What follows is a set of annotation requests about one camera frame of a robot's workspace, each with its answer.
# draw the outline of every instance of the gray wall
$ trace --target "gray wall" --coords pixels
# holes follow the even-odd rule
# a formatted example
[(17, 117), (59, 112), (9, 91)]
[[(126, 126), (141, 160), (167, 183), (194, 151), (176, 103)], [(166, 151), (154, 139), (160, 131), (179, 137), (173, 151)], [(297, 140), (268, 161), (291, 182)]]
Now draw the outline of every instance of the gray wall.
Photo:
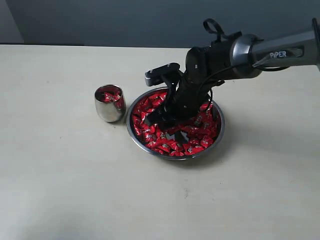
[(320, 21), (320, 0), (7, 0), (26, 43), (192, 47), (212, 35), (214, 18), (227, 34), (273, 38)]
[(0, 0), (0, 43), (23, 43), (6, 0)]

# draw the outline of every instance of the pile of red candies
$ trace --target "pile of red candies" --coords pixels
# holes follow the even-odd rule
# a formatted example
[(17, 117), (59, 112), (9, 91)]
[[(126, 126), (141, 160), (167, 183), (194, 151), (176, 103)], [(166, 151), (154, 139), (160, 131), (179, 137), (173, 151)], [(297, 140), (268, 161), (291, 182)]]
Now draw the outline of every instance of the pile of red candies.
[[(161, 131), (157, 124), (148, 126), (144, 123), (146, 116), (152, 113), (166, 98), (166, 92), (154, 93), (140, 100), (131, 115), (135, 135), (147, 148), (167, 156), (184, 156), (199, 153), (212, 145), (219, 134), (219, 121), (213, 120), (211, 104), (200, 107), (197, 116), (177, 126)], [(166, 134), (173, 135), (181, 131), (186, 133), (188, 143), (180, 144), (174, 139), (167, 139)]]
[(102, 101), (104, 103), (112, 103), (112, 102), (115, 102), (115, 101), (117, 101), (117, 100), (119, 100), (121, 98), (121, 92), (120, 91), (118, 91), (116, 93), (111, 93), (111, 92), (105, 91), (103, 93), (103, 95), (104, 95), (104, 98), (102, 99)]

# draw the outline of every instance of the metal tumbler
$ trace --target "metal tumbler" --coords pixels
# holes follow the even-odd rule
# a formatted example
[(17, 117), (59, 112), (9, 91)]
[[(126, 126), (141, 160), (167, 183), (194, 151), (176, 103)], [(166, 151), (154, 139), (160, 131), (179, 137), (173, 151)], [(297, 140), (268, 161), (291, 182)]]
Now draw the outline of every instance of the metal tumbler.
[[(104, 102), (104, 94), (120, 93), (120, 98), (111, 102)], [(105, 122), (119, 121), (126, 113), (126, 102), (122, 89), (116, 85), (104, 85), (99, 87), (95, 93), (95, 109), (99, 117)]]

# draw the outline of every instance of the table surface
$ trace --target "table surface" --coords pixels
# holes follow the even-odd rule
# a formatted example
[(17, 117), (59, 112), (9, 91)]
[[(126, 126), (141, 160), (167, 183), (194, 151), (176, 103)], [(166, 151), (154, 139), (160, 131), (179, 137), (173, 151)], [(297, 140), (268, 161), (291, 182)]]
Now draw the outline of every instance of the table surface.
[(0, 46), (1, 240), (320, 238), (316, 66), (215, 88), (225, 135), (198, 159), (159, 159), (97, 116), (96, 88), (128, 108), (144, 72), (186, 53)]

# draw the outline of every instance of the robotic arm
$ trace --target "robotic arm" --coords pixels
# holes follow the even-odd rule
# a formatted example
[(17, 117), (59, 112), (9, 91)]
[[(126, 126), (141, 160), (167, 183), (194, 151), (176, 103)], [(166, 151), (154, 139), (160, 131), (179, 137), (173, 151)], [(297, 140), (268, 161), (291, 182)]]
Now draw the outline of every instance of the robotic arm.
[(212, 87), (225, 80), (255, 78), (262, 71), (291, 66), (317, 65), (320, 70), (320, 28), (315, 18), (312, 29), (273, 40), (241, 32), (225, 35), (213, 19), (206, 19), (203, 26), (216, 40), (188, 51), (185, 72), (178, 63), (169, 63), (145, 73), (147, 86), (168, 87), (165, 101), (145, 118), (149, 126), (157, 123), (167, 129), (195, 116), (204, 102), (212, 100)]

